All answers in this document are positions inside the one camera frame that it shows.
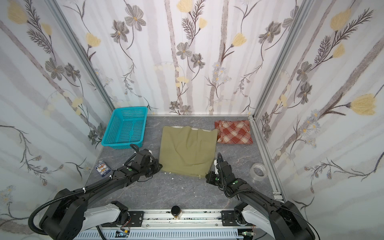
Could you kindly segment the red plaid wool skirt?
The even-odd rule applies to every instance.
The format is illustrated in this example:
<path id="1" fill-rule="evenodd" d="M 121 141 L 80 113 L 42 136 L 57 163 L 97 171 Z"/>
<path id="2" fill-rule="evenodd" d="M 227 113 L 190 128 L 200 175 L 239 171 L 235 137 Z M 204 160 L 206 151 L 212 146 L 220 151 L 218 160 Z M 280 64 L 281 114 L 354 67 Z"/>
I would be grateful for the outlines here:
<path id="1" fill-rule="evenodd" d="M 251 124 L 248 120 L 242 121 L 216 121 L 215 129 L 218 130 L 220 144 L 251 145 Z"/>

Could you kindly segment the olive green skirt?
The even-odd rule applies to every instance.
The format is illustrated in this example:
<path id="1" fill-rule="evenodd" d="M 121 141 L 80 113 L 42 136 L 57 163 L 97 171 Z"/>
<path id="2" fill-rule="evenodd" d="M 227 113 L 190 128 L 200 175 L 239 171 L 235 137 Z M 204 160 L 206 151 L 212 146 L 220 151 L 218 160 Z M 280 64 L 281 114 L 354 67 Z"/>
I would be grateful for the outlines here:
<path id="1" fill-rule="evenodd" d="M 163 127 L 159 162 L 173 174 L 205 177 L 216 154 L 218 130 Z"/>

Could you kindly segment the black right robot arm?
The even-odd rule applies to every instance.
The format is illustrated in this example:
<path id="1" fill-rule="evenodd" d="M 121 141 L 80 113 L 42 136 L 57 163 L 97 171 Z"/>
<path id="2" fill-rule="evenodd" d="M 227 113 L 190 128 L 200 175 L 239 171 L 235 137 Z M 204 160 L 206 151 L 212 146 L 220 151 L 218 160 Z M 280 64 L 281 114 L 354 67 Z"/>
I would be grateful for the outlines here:
<path id="1" fill-rule="evenodd" d="M 229 199 L 237 197 L 241 203 L 234 211 L 239 224 L 252 224 L 275 240 L 319 240 L 320 235 L 290 201 L 280 202 L 257 191 L 237 178 L 231 165 L 218 153 L 216 171 L 206 175 L 207 183 L 217 186 Z"/>

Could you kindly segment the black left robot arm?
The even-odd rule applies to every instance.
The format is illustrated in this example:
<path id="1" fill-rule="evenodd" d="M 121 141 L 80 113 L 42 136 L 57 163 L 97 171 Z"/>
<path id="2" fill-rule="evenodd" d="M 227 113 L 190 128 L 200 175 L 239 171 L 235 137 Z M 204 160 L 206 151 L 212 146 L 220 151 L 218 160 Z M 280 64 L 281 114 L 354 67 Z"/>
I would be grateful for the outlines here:
<path id="1" fill-rule="evenodd" d="M 31 213 L 28 226 L 34 233 L 54 240 L 72 240 L 86 228 L 85 213 L 89 206 L 139 181 L 142 176 L 152 178 L 162 167 L 148 149 L 137 151 L 104 180 L 74 191 L 64 189 L 58 192 L 53 200 Z"/>

